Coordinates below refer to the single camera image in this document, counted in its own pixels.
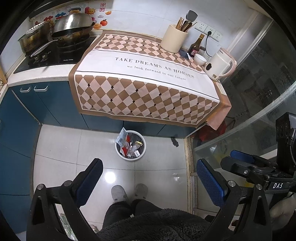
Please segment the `foot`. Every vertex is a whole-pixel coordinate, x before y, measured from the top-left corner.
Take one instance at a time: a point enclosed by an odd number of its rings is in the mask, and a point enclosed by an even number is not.
[[[142,183],[137,184],[135,196],[136,199],[146,199],[148,194],[148,187]]]
[[[128,201],[128,197],[126,195],[126,192],[125,192],[124,188],[120,185],[116,185],[116,186],[112,187],[111,195],[114,200],[114,203]]]

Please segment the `white tile floor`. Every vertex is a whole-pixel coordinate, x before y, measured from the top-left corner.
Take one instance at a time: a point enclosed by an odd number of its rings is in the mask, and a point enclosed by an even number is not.
[[[60,186],[84,171],[94,158],[103,161],[104,170],[85,206],[80,208],[90,224],[102,228],[105,213],[113,203],[111,188],[121,185],[128,196],[135,185],[148,186],[147,200],[161,208],[187,211],[187,178],[184,141],[144,137],[147,150],[137,161],[125,161],[115,152],[118,134],[43,125],[34,164],[34,190],[40,183]]]

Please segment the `wall socket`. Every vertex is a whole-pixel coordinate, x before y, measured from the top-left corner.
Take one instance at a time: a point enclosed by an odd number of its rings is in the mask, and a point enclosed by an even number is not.
[[[198,21],[197,24],[194,26],[194,28],[203,32],[207,28],[207,25],[203,22]]]
[[[222,39],[223,35],[220,34],[218,31],[216,31],[214,34],[212,34],[212,38],[216,41],[220,41]]]
[[[211,26],[206,27],[206,29],[204,30],[204,33],[207,35],[208,31],[211,31],[211,37],[213,37],[214,32],[216,31],[215,29],[213,29]]]

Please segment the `soy sauce bottle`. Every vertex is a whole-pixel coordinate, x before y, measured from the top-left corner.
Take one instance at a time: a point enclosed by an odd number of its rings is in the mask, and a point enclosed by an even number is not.
[[[200,44],[202,42],[204,38],[204,35],[201,34],[200,37],[196,40],[195,43],[191,44],[189,50],[188,50],[188,54],[191,56],[191,57],[194,57],[194,55],[196,53],[198,53],[198,51],[200,50]]]

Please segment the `screw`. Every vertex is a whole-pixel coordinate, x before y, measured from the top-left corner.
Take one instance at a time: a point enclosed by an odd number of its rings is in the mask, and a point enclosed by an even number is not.
[[[256,187],[257,187],[257,189],[258,189],[258,190],[261,190],[261,189],[262,189],[262,185],[261,185],[261,184],[259,184],[259,183],[258,183],[258,184],[256,184]]]
[[[43,184],[39,184],[39,185],[37,186],[37,189],[38,189],[38,190],[41,190],[43,187],[44,187]]]
[[[70,186],[72,184],[72,181],[71,180],[68,180],[68,181],[65,181],[64,182],[64,186],[65,187],[68,187],[68,186]]]
[[[231,187],[234,187],[236,185],[235,181],[228,181],[228,185],[231,186]]]

